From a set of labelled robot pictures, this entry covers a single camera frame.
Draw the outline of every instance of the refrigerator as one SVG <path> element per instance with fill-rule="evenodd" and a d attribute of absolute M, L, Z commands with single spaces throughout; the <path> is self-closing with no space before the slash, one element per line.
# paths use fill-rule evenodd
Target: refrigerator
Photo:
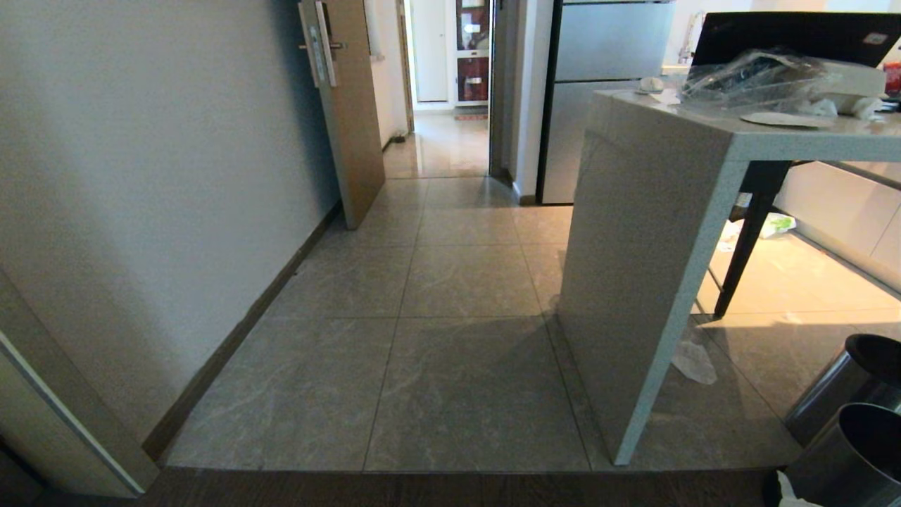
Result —
<path fill-rule="evenodd" d="M 557 0 L 551 29 L 537 198 L 571 204 L 596 90 L 658 76 L 675 4 Z"/>

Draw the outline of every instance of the stainless steel trash can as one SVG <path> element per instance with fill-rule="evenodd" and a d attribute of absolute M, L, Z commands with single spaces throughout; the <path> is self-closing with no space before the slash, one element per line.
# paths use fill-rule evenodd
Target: stainless steel trash can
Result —
<path fill-rule="evenodd" d="M 845 405 L 785 473 L 798 498 L 823 507 L 899 507 L 901 415 Z"/>
<path fill-rule="evenodd" d="M 786 427 L 806 446 L 846 403 L 870 403 L 901 413 L 901 342 L 851 335 L 844 348 L 786 416 Z"/>

